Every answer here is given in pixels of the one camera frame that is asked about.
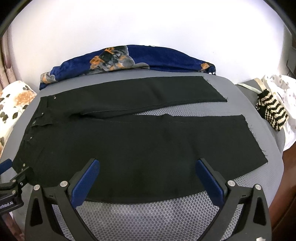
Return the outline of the white patterned cloth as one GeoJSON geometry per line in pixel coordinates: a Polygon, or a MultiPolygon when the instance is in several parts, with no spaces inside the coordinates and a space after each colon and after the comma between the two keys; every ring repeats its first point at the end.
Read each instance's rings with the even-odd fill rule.
{"type": "Polygon", "coordinates": [[[295,143],[295,78],[287,75],[269,75],[262,78],[265,86],[281,102],[288,114],[283,130],[285,132],[284,151],[295,143]]]}

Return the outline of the blue floral blanket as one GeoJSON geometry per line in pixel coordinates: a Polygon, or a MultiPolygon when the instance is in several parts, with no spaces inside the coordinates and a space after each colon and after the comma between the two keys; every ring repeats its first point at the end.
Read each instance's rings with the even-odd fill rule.
{"type": "Polygon", "coordinates": [[[78,76],[130,69],[216,74],[214,64],[196,59],[175,49],[123,45],[87,53],[53,67],[50,71],[41,74],[39,90],[50,84],[78,76]]]}

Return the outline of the grey mesh mattress cover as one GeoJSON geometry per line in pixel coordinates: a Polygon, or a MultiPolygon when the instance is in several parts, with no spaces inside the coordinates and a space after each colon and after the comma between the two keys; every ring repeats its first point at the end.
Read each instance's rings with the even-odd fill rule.
{"type": "MultiPolygon", "coordinates": [[[[87,75],[54,83],[41,90],[16,123],[4,149],[3,159],[13,158],[20,146],[25,127],[36,110],[40,98],[83,86],[110,81],[164,76],[153,70],[123,70],[87,75]]],[[[283,132],[277,133],[255,109],[258,84],[254,80],[244,86],[226,78],[204,74],[204,78],[227,99],[226,103],[197,103],[153,110],[153,115],[181,116],[245,116],[251,132],[267,158],[262,167],[236,179],[241,186],[260,184],[267,204],[276,196],[283,175],[283,132]]],[[[205,192],[192,196],[145,204],[104,204],[85,202],[78,208],[83,220],[100,240],[195,240],[209,225],[217,207],[205,192]]]]}

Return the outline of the black pants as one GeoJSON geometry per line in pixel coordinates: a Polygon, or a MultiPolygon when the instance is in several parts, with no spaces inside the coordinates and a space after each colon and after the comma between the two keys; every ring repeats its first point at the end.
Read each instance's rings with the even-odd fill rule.
{"type": "Polygon", "coordinates": [[[45,96],[13,168],[31,167],[30,183],[51,187],[95,158],[101,169],[87,196],[91,201],[140,203],[196,194],[203,191],[195,174],[200,158],[228,180],[267,162],[244,116],[148,112],[224,101],[201,76],[119,80],[45,96]]]}

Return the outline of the black white striped knit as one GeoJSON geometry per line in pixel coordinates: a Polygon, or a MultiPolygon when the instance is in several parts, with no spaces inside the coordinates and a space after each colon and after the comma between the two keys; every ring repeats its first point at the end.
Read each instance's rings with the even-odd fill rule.
{"type": "Polygon", "coordinates": [[[280,131],[288,120],[285,107],[272,95],[268,89],[264,89],[257,95],[256,110],[271,127],[280,131]]]}

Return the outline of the brown wooden furniture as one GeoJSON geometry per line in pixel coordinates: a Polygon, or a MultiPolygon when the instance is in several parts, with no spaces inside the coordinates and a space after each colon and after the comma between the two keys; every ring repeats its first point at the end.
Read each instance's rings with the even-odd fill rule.
{"type": "Polygon", "coordinates": [[[295,144],[283,152],[284,172],[278,191],[269,207],[271,226],[276,227],[295,196],[295,144]]]}

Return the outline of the white floral pillow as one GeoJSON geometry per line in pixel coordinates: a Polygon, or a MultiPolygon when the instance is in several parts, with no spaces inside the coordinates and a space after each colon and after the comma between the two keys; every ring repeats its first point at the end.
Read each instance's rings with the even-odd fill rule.
{"type": "Polygon", "coordinates": [[[1,91],[1,155],[16,121],[36,95],[29,85],[20,80],[1,91]]]}

